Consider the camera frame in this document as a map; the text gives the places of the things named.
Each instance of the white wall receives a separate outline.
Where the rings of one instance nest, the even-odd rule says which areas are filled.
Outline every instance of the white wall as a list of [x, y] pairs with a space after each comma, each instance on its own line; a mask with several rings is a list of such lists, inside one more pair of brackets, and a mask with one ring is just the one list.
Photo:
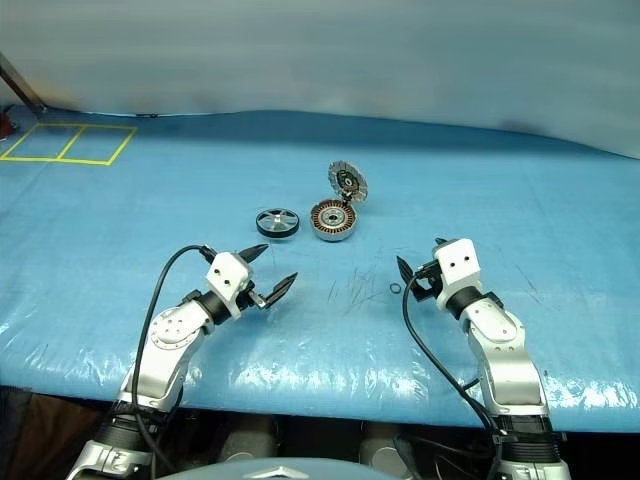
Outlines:
[[640, 156], [635, 0], [0, 0], [51, 105], [515, 128]]

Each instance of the red object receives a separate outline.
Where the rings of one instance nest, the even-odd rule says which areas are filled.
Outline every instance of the red object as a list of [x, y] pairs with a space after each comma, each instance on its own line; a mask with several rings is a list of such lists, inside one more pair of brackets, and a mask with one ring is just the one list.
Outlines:
[[5, 139], [15, 132], [15, 126], [9, 121], [9, 116], [6, 113], [0, 113], [0, 139]]

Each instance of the blue plastic sheet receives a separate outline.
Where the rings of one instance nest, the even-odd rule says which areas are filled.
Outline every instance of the blue plastic sheet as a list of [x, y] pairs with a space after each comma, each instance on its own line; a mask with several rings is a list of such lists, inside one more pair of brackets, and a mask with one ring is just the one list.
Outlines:
[[[414, 345], [389, 289], [400, 282], [396, 255], [418, 265], [434, 237], [464, 236], [485, 287], [527, 327], [554, 425], [640, 431], [640, 162], [540, 137], [354, 117], [51, 115], [138, 130], [111, 166], [0, 161], [1, 384], [113, 399], [166, 259], [189, 243], [264, 242], [255, 216], [285, 207], [300, 231], [270, 242], [254, 280], [266, 292], [291, 272], [298, 279], [271, 311], [246, 311], [206, 338], [185, 404], [477, 425]], [[32, 122], [12, 116], [23, 129]], [[58, 145], [59, 135], [33, 141]], [[104, 155], [104, 138], [84, 138], [83, 155], [91, 142]], [[29, 142], [24, 155], [41, 152]], [[355, 233], [331, 244], [314, 236], [308, 212], [334, 196], [335, 160], [358, 165], [369, 198], [356, 205]], [[197, 255], [180, 260], [159, 307], [203, 288], [206, 270]], [[456, 321], [433, 302], [410, 308], [443, 362], [472, 378]]]

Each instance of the yellow tape square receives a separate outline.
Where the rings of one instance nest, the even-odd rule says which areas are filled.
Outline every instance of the yellow tape square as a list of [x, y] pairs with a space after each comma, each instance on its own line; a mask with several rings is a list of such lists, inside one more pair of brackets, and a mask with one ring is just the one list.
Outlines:
[[[11, 156], [11, 153], [14, 152], [33, 132], [35, 132], [38, 128], [47, 127], [47, 128], [75, 128], [77, 129], [71, 139], [67, 141], [67, 143], [62, 147], [62, 149], [57, 153], [55, 157], [29, 157], [29, 156]], [[116, 130], [124, 130], [128, 131], [128, 135], [120, 142], [115, 151], [109, 156], [109, 158], [105, 160], [95, 160], [95, 159], [85, 159], [85, 158], [69, 158], [67, 157], [67, 153], [73, 145], [78, 141], [78, 139], [82, 136], [82, 134], [87, 129], [116, 129]], [[101, 125], [101, 124], [92, 124], [92, 123], [36, 123], [33, 127], [31, 127], [16, 143], [14, 143], [7, 151], [0, 155], [0, 161], [8, 161], [8, 162], [60, 162], [60, 163], [80, 163], [84, 165], [111, 165], [116, 158], [120, 155], [122, 150], [127, 146], [127, 144], [131, 141], [133, 136], [135, 135], [137, 127], [131, 127], [128, 125]]]

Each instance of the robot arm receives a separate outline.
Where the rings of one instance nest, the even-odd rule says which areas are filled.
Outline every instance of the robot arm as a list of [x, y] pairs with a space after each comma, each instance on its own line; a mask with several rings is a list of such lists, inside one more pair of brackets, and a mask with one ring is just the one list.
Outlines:
[[[493, 293], [482, 293], [480, 266], [469, 239], [436, 239], [434, 260], [414, 274], [398, 259], [400, 273], [418, 301], [436, 298], [467, 335], [478, 362], [484, 405], [500, 430], [500, 480], [569, 479], [553, 436], [540, 375], [524, 345], [525, 328]], [[416, 283], [425, 279], [429, 288]]]
[[240, 253], [213, 251], [206, 275], [210, 291], [194, 290], [182, 303], [158, 314], [150, 323], [140, 360], [136, 402], [133, 399], [133, 366], [98, 434], [88, 441], [67, 480], [91, 475], [145, 478], [152, 452], [136, 422], [136, 414], [152, 436], [158, 435], [169, 412], [180, 400], [189, 361], [206, 335], [229, 317], [238, 319], [250, 306], [269, 308], [282, 298], [296, 275], [278, 283], [266, 298], [254, 292], [251, 281], [255, 260], [267, 245]]

